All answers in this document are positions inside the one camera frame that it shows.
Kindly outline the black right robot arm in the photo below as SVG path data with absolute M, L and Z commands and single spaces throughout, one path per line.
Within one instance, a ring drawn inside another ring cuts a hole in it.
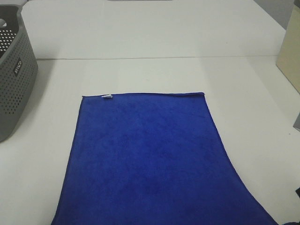
M 296 189 L 296 194 L 298 195 L 298 197 L 300 197 L 300 188 Z

